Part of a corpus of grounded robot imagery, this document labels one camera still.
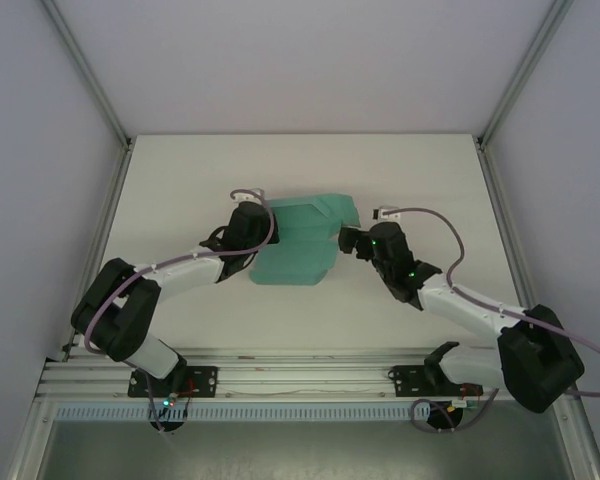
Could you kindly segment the left aluminium table side rail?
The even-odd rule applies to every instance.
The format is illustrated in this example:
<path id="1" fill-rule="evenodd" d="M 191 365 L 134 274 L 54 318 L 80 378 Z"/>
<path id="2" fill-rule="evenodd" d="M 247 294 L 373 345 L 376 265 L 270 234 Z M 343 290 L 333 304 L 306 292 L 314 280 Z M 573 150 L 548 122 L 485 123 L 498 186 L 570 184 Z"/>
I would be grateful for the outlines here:
<path id="1" fill-rule="evenodd" d="M 129 139 L 128 143 L 122 147 L 119 157 L 116 160 L 113 175 L 109 186 L 107 187 L 104 203 L 95 227 L 95 233 L 89 246 L 85 267 L 80 277 L 77 295 L 73 302 L 69 319 L 72 319 L 74 311 L 99 272 L 116 215 L 120 195 L 130 166 L 134 146 L 135 138 Z"/>

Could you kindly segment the right aluminium frame post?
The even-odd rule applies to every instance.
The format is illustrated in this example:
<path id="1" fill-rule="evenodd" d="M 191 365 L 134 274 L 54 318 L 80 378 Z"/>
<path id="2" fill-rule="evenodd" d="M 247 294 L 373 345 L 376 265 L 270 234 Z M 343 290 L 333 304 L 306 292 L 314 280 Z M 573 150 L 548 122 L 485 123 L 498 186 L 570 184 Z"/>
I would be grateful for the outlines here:
<path id="1" fill-rule="evenodd" d="M 529 47 L 500 97 L 477 143 L 484 150 L 504 124 L 575 0 L 552 0 Z"/>

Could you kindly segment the aluminium table side rail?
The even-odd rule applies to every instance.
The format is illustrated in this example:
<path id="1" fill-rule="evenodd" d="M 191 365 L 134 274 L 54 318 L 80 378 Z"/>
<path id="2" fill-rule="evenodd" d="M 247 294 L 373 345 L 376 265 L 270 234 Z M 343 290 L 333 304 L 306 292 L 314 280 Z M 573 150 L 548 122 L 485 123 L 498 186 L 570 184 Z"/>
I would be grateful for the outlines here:
<path id="1" fill-rule="evenodd" d="M 116 160 L 113 175 L 109 186 L 107 187 L 104 203 L 95 227 L 95 233 L 89 246 L 85 267 L 80 277 L 77 295 L 73 302 L 69 319 L 72 319 L 74 311 L 99 272 L 116 215 L 120 195 L 130 166 L 134 146 L 135 138 L 129 139 L 128 143 L 122 147 L 119 157 Z"/>
<path id="2" fill-rule="evenodd" d="M 475 140 L 475 146 L 517 298 L 525 307 L 536 306 L 540 301 L 537 299 L 528 262 L 515 229 L 496 165 L 478 140 Z"/>

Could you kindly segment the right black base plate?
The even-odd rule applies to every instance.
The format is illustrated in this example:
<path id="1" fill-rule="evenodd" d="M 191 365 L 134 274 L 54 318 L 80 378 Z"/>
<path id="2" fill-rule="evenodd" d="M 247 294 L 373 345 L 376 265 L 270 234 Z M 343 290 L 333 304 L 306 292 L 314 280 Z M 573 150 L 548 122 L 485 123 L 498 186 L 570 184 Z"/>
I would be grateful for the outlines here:
<path id="1" fill-rule="evenodd" d="M 459 397 L 467 393 L 483 393 L 480 385 L 467 389 L 461 384 L 452 383 L 439 367 L 396 365 L 389 370 L 388 378 L 393 383 L 397 397 Z"/>

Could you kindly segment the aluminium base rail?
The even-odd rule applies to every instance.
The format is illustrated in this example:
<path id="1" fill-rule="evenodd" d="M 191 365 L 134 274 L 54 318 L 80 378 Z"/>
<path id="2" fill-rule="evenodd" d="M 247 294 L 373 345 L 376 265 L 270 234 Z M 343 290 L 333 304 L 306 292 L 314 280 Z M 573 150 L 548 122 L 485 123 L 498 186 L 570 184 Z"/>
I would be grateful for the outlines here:
<path id="1" fill-rule="evenodd" d="M 182 351 L 193 366 L 218 368 L 218 400 L 390 400 L 395 394 L 389 370 L 397 365 L 419 365 L 427 355 L 426 349 Z M 130 367 L 77 348 L 68 361 L 45 364 L 35 396 L 122 399 L 130 380 Z"/>

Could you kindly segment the aluminium frame post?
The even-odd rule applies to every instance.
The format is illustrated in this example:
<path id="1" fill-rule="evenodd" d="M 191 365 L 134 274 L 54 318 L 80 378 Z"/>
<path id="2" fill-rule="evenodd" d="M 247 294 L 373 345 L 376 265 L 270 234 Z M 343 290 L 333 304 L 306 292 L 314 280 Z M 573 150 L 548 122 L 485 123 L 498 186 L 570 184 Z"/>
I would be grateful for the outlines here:
<path id="1" fill-rule="evenodd" d="M 552 0 L 529 47 L 500 97 L 477 143 L 484 150 L 504 124 L 575 0 Z"/>
<path id="2" fill-rule="evenodd" d="M 105 122 L 115 138 L 119 141 L 125 151 L 130 149 L 131 137 L 123 127 L 113 104 L 108 98 L 101 82 L 97 78 L 90 62 L 79 45 L 70 25 L 61 12 L 56 0 L 37 0 L 49 20 L 51 26 L 57 33 L 60 42 L 65 48 L 67 55 L 74 65 L 78 75 L 83 81 L 87 91 L 92 97 L 96 107 L 99 109 Z"/>

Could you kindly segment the right aluminium table side rail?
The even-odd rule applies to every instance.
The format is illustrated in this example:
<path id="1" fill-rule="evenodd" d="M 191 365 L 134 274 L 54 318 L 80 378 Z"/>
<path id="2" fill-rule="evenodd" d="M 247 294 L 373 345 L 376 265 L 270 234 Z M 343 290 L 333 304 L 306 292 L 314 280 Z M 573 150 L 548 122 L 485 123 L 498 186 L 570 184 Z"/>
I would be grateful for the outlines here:
<path id="1" fill-rule="evenodd" d="M 528 262 L 515 229 L 496 165 L 478 140 L 475 140 L 475 146 L 517 298 L 525 307 L 536 306 L 540 301 L 537 299 Z"/>

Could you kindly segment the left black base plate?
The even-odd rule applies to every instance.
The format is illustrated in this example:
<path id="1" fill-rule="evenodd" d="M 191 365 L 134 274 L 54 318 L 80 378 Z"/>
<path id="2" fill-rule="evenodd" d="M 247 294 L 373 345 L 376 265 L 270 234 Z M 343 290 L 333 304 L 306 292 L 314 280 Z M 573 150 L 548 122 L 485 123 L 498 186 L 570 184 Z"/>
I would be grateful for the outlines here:
<path id="1" fill-rule="evenodd" d="M 155 397 L 164 398 L 171 394 L 179 397 L 214 398 L 219 370 L 215 366 L 185 366 L 176 368 L 164 379 L 146 376 L 134 370 L 128 384 L 130 398 L 148 398 L 149 390 Z"/>

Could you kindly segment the teal paper box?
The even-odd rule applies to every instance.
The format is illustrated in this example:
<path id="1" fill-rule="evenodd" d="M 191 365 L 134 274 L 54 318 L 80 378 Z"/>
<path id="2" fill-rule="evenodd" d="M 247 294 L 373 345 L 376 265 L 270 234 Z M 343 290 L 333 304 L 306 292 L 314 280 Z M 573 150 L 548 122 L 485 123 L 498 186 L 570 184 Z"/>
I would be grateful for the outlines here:
<path id="1" fill-rule="evenodd" d="M 343 226 L 358 227 L 354 200 L 331 193 L 272 199 L 279 241 L 262 248 L 249 271 L 250 280 L 267 286 L 313 286 L 334 267 L 336 236 Z"/>

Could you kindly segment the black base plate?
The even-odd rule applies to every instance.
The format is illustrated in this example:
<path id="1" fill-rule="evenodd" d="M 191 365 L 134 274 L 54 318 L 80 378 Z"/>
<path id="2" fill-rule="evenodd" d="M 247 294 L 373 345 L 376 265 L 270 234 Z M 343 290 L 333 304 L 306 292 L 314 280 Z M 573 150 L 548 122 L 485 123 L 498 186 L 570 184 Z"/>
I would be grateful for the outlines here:
<path id="1" fill-rule="evenodd" d="M 164 398 L 171 394 L 179 397 L 214 398 L 219 370 L 215 366 L 185 366 L 176 368 L 164 379 L 146 376 L 134 370 L 128 384 L 130 398 L 148 398 L 149 390 L 155 397 Z"/>
<path id="2" fill-rule="evenodd" d="M 467 389 L 461 384 L 452 383 L 439 367 L 396 365 L 389 370 L 388 378 L 393 383 L 397 397 L 459 397 L 467 393 L 483 393 L 480 385 Z"/>

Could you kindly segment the left aluminium frame post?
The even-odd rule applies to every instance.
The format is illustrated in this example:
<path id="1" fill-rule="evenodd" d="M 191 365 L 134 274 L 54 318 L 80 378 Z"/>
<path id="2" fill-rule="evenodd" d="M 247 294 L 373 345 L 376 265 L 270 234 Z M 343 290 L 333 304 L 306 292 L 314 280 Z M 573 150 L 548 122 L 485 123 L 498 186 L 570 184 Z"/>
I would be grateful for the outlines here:
<path id="1" fill-rule="evenodd" d="M 57 33 L 60 42 L 65 48 L 67 55 L 74 65 L 78 75 L 83 81 L 87 91 L 92 97 L 96 107 L 99 109 L 105 122 L 115 138 L 119 141 L 125 151 L 130 149 L 131 137 L 123 127 L 113 104 L 108 98 L 101 82 L 97 78 L 90 62 L 79 45 L 70 25 L 61 12 L 56 0 L 37 0 L 49 20 L 51 26 Z"/>

